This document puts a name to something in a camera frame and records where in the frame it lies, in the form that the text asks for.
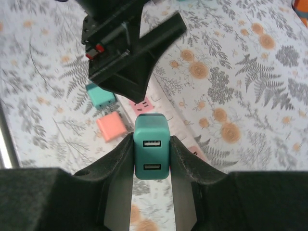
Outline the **pink USB plug adapter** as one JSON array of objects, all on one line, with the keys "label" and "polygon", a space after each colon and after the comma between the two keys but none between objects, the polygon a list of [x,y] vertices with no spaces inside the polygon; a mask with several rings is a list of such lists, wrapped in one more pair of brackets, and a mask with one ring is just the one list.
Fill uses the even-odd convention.
[{"label": "pink USB plug adapter", "polygon": [[120,114],[116,111],[96,120],[98,128],[106,142],[110,142],[127,132]]}]

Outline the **teal USB plug adapter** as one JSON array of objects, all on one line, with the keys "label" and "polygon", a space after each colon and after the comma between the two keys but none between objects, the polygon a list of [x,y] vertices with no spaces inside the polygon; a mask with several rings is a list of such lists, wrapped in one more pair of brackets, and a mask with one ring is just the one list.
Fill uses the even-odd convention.
[{"label": "teal USB plug adapter", "polygon": [[86,91],[96,109],[104,108],[116,102],[116,97],[112,92],[103,90],[94,83],[86,85]]},{"label": "teal USB plug adapter", "polygon": [[163,180],[169,176],[170,130],[163,114],[140,114],[135,120],[134,165],[140,180]]}]

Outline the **white power strip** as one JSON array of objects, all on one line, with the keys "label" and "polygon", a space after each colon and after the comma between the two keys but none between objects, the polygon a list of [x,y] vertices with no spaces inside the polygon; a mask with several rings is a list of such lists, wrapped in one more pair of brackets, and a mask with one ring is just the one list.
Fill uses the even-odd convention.
[{"label": "white power strip", "polygon": [[183,121],[169,103],[161,88],[149,87],[146,91],[145,99],[140,103],[135,103],[121,95],[117,95],[117,99],[124,107],[134,130],[135,120],[140,114],[163,114],[167,119],[171,135],[170,154],[174,153],[176,157],[180,158],[190,168],[203,168],[209,165],[203,154],[195,154],[190,149],[196,145],[196,142],[192,135],[188,133]]}]

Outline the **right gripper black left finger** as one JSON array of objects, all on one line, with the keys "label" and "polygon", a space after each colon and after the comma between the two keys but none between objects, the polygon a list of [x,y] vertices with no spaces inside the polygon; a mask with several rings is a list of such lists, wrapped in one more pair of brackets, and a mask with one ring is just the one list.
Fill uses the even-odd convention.
[{"label": "right gripper black left finger", "polygon": [[133,139],[70,174],[0,170],[0,231],[129,231]]}]

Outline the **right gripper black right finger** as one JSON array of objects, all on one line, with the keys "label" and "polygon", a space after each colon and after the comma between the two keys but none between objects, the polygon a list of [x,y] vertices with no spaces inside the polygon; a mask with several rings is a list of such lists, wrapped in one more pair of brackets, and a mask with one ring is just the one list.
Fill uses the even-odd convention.
[{"label": "right gripper black right finger", "polygon": [[170,139],[176,231],[308,231],[308,171],[223,173]]}]

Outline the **floral patterned table mat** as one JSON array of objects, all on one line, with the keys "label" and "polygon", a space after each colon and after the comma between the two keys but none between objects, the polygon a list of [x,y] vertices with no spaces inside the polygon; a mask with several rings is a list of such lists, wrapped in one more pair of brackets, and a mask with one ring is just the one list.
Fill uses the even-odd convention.
[{"label": "floral patterned table mat", "polygon": [[[163,0],[144,5],[140,38],[175,12],[187,29],[160,57],[161,88],[209,165],[308,171],[308,28],[289,0]],[[78,0],[0,0],[0,112],[16,168],[84,169],[133,139],[116,102],[96,109]],[[106,142],[96,120],[118,112],[127,132]],[[171,163],[163,180],[133,183],[129,231],[176,231]]]}]

